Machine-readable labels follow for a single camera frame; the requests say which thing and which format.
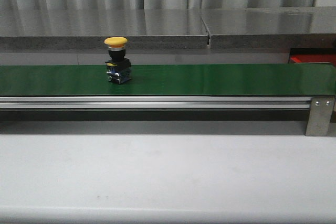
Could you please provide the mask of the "yellow push button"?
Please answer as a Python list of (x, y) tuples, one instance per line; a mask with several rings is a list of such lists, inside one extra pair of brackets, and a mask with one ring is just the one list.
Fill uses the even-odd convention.
[(128, 40), (124, 37), (109, 37), (104, 40), (108, 45), (110, 60), (106, 61), (107, 76), (110, 82), (122, 84), (131, 80), (131, 62), (125, 57), (125, 45)]

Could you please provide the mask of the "grey stone counter slab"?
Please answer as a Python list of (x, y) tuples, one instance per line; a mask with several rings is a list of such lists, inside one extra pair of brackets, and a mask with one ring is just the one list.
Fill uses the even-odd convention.
[(5, 10), (1, 50), (104, 50), (108, 37), (128, 49), (204, 49), (208, 34), (196, 10)]

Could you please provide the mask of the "green conveyor belt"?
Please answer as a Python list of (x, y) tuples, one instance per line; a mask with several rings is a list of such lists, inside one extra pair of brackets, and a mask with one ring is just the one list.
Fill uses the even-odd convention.
[(108, 81), (103, 65), (1, 66), (2, 96), (329, 96), (329, 64), (135, 65), (132, 79)]

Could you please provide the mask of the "red plastic tray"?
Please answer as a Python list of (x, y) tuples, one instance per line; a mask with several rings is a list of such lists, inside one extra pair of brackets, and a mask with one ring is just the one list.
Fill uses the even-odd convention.
[(327, 63), (335, 67), (335, 54), (293, 55), (290, 63)]

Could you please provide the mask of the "right grey stone slab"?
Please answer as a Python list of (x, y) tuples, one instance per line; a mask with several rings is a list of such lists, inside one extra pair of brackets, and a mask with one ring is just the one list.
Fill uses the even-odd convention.
[(335, 7), (204, 9), (212, 49), (332, 48)]

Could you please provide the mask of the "steel conveyor support bracket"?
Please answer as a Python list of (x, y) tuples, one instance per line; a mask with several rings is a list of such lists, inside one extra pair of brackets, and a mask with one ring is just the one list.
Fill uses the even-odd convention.
[(311, 100), (305, 136), (326, 136), (335, 104), (335, 97), (314, 97)]

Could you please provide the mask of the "aluminium conveyor frame rail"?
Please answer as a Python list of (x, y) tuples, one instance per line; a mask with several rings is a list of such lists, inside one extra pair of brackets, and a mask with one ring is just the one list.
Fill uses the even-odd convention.
[(312, 97), (1, 97), (1, 109), (308, 109)]

